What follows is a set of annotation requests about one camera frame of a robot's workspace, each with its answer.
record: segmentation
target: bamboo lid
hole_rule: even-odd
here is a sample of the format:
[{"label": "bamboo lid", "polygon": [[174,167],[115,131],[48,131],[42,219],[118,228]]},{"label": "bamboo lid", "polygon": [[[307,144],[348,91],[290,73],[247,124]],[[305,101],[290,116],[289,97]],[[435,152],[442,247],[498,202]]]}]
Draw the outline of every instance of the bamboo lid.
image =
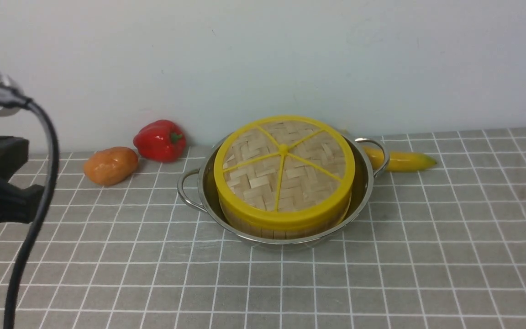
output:
[{"label": "bamboo lid", "polygon": [[215,159],[221,199],[255,225],[317,221],[347,197],[353,176],[352,151],[342,135],[302,117],[251,123],[232,134]]}]

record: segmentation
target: gray tiled surface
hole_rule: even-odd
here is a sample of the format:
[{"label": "gray tiled surface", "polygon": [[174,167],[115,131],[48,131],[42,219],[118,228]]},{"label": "gray tiled surface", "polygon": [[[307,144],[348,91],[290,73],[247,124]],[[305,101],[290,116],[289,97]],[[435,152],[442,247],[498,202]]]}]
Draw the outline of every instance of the gray tiled surface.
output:
[{"label": "gray tiled surface", "polygon": [[[526,329],[526,128],[384,140],[440,165],[386,173],[342,234],[283,254],[251,249],[177,198],[179,174],[209,147],[142,160],[105,189],[81,173],[90,153],[64,154],[17,328]],[[12,182],[41,183],[41,159]],[[0,327],[26,231],[0,225]]]}]

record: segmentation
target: potato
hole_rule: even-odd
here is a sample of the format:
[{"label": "potato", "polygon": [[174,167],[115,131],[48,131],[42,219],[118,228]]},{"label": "potato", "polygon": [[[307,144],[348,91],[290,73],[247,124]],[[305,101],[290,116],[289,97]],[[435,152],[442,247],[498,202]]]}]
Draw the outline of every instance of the potato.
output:
[{"label": "potato", "polygon": [[131,175],[138,165],[137,154],[117,146],[96,152],[84,163],[84,175],[98,185],[115,185]]}]

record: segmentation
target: pepper stem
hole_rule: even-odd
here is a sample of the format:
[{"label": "pepper stem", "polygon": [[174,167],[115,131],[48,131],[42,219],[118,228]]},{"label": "pepper stem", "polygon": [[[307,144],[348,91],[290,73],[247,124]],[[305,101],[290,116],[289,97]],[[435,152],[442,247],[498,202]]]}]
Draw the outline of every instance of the pepper stem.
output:
[{"label": "pepper stem", "polygon": [[178,140],[182,139],[182,137],[184,136],[181,133],[180,134],[177,134],[177,133],[169,134],[169,140],[171,140],[172,143],[176,143]]}]

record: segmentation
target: cable connector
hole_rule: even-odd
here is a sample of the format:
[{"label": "cable connector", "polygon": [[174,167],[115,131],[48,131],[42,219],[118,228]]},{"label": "cable connector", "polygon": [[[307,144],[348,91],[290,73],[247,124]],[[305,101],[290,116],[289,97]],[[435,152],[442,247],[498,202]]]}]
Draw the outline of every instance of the cable connector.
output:
[{"label": "cable connector", "polygon": [[5,108],[25,108],[31,98],[24,96],[16,88],[0,85],[0,106]]}]

